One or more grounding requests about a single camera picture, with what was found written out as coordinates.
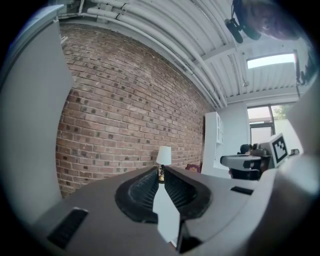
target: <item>white ceiling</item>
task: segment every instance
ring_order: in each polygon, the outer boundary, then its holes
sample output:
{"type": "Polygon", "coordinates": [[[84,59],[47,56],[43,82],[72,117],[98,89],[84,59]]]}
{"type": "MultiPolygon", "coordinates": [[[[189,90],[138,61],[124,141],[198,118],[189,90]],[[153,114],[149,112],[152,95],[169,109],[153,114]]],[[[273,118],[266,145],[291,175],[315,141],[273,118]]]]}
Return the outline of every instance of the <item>white ceiling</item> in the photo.
{"type": "MultiPolygon", "coordinates": [[[[93,2],[111,4],[111,6],[108,4],[108,7],[104,4],[98,4],[98,6],[102,10],[120,13],[120,16],[123,16],[118,18],[120,21],[124,20],[124,17],[130,18],[157,31],[157,34],[153,34],[148,29],[137,27],[171,50],[192,72],[197,72],[197,67],[199,68],[198,77],[202,79],[195,80],[190,72],[174,60],[175,65],[192,79],[207,100],[217,109],[237,101],[296,95],[294,64],[284,63],[248,69],[247,59],[288,53],[297,49],[300,67],[304,70],[307,48],[303,40],[277,41],[262,36],[258,41],[253,41],[242,34],[244,42],[236,43],[224,23],[225,19],[231,18],[232,0],[93,0],[93,2]],[[115,3],[128,4],[120,9],[114,7],[117,5],[115,3]],[[133,13],[128,6],[138,8],[141,14],[133,13]],[[175,50],[171,43],[183,51],[194,66],[191,66],[186,61],[186,57],[175,50]],[[195,54],[201,57],[205,65],[201,64],[199,59],[196,60],[195,54]],[[249,82],[248,87],[243,87],[244,81],[249,82]]],[[[88,7],[92,6],[91,1],[84,1],[83,12],[86,13],[88,7]]],[[[117,24],[108,22],[108,27],[120,31],[118,28],[123,23],[125,22],[121,21],[117,24]]],[[[172,54],[164,52],[164,48],[160,48],[159,44],[151,43],[150,39],[143,38],[141,34],[136,38],[173,62],[172,54]]]]}

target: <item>gray partition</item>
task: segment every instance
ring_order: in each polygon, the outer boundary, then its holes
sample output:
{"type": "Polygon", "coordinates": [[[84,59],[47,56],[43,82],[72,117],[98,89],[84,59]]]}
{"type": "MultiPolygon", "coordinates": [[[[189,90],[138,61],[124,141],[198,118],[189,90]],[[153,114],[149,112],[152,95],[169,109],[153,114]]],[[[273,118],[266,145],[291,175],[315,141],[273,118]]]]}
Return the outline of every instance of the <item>gray partition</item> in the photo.
{"type": "Polygon", "coordinates": [[[47,7],[26,24],[1,71],[1,177],[13,209],[29,225],[62,198],[55,147],[73,79],[55,20],[59,8],[47,7]]]}

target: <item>white lampshade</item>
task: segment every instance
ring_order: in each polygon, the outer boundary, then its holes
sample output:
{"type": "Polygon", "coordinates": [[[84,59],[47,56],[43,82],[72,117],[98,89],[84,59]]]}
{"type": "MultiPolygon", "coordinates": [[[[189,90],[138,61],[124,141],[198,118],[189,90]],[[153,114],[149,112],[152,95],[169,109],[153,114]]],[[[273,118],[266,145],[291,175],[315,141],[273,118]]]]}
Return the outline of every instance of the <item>white lampshade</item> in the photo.
{"type": "Polygon", "coordinates": [[[160,146],[156,162],[160,165],[171,165],[171,147],[160,146]]]}

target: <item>skylight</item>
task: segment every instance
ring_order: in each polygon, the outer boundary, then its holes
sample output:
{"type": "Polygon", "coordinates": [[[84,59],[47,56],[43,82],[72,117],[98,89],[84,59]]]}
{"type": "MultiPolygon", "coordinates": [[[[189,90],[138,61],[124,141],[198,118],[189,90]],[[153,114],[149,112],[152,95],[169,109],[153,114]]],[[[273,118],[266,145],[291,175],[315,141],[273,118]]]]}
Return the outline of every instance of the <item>skylight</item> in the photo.
{"type": "Polygon", "coordinates": [[[272,64],[280,64],[280,63],[294,63],[295,62],[295,54],[277,54],[272,56],[248,59],[246,61],[248,65],[248,69],[253,69],[257,67],[272,65],[272,64]]]}

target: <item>brick wall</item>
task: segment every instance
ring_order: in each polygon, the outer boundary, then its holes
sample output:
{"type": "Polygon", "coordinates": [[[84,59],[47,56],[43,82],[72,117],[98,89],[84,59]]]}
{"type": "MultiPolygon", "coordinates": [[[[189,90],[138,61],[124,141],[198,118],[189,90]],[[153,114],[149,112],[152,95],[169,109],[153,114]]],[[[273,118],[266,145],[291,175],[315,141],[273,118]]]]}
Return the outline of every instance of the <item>brick wall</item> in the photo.
{"type": "Polygon", "coordinates": [[[179,70],[145,45],[109,30],[61,25],[74,79],[56,139],[63,196],[81,186],[156,165],[161,145],[172,165],[199,164],[203,116],[212,111],[179,70]]]}

